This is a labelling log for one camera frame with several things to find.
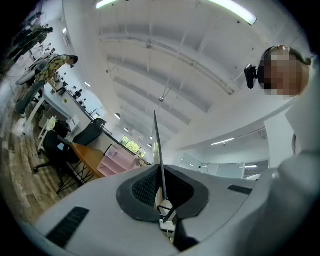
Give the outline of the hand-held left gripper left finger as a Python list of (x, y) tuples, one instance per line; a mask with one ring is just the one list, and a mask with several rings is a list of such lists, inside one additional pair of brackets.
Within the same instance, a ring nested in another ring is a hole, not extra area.
[[(36, 248), (50, 256), (178, 255), (158, 224), (132, 219), (117, 201), (123, 182), (153, 169), (151, 165), (91, 181), (48, 209), (36, 224), (21, 222), (21, 230)], [(75, 207), (87, 209), (88, 214), (61, 248), (46, 236)]]

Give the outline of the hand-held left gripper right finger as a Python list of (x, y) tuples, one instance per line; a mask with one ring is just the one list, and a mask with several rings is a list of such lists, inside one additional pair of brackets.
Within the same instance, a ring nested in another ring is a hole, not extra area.
[(184, 252), (248, 252), (249, 234), (256, 217), (250, 215), (260, 206), (260, 181), (224, 178), (174, 165), (173, 173), (193, 188), (193, 196), (181, 205), (183, 213), (196, 215), (182, 219), (179, 242)]

